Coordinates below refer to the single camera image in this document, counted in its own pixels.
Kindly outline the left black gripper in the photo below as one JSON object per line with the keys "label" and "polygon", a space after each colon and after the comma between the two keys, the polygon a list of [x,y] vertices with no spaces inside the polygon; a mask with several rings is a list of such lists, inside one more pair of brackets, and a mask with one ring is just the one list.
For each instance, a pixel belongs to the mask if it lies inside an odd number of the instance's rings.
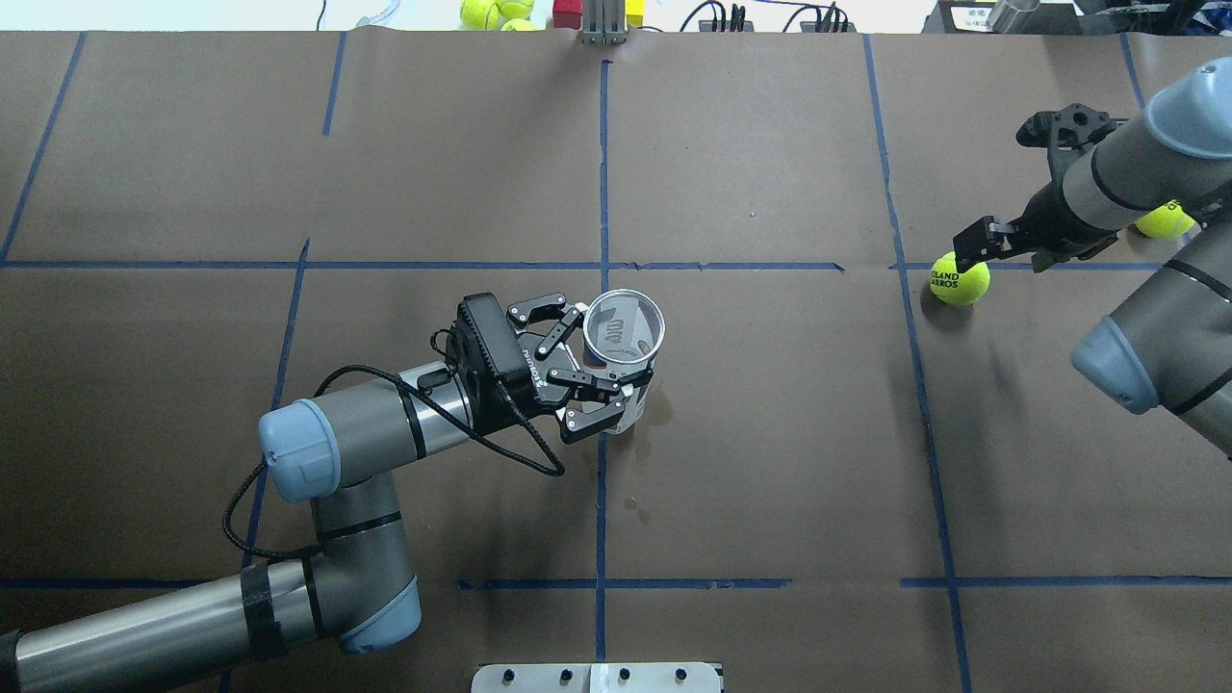
{"label": "left black gripper", "polygon": [[[633,429],[646,407],[648,370],[615,379],[580,372],[569,346],[582,329],[588,308],[565,295],[540,295],[511,303],[506,314],[493,293],[466,295],[452,322],[452,369],[467,398],[472,429],[492,434],[517,424],[508,403],[513,400],[524,418],[554,411],[561,439],[567,445],[599,433],[622,434]],[[541,388],[532,372],[565,390]]]}

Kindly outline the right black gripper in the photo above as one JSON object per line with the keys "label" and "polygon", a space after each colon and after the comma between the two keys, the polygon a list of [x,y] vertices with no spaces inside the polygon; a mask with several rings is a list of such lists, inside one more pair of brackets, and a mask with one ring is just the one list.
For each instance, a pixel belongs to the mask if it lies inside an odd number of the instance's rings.
{"label": "right black gripper", "polygon": [[952,237],[958,265],[1030,255],[1032,273],[1044,273],[1088,250],[1090,229],[1073,215],[1060,189],[1039,190],[1011,223],[981,217]]}

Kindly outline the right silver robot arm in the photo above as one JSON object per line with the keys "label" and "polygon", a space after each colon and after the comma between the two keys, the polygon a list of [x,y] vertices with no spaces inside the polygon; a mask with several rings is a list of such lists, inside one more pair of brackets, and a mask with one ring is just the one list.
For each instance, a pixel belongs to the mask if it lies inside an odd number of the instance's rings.
{"label": "right silver robot arm", "polygon": [[1193,67],[1140,113],[1083,104],[1041,111],[1016,131],[1047,153],[1050,181],[1016,219],[976,219],[952,238],[960,271],[1026,255],[1034,273],[1088,260],[1168,202],[1201,229],[1072,350],[1114,403],[1163,408],[1220,453],[1231,450],[1231,60]]}

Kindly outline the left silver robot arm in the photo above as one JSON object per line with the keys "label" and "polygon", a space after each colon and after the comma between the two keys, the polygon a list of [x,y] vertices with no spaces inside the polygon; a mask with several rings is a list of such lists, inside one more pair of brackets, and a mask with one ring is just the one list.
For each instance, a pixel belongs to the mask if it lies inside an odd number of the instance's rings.
{"label": "left silver robot arm", "polygon": [[474,443],[549,477],[536,428],[565,444],[628,430],[667,335],[663,310],[617,289],[501,305],[461,298],[436,359],[403,372],[338,367],[265,414],[261,461],[224,511],[250,564],[150,601],[2,635],[5,692],[168,692],[333,640],[373,654],[423,619],[395,470]]}

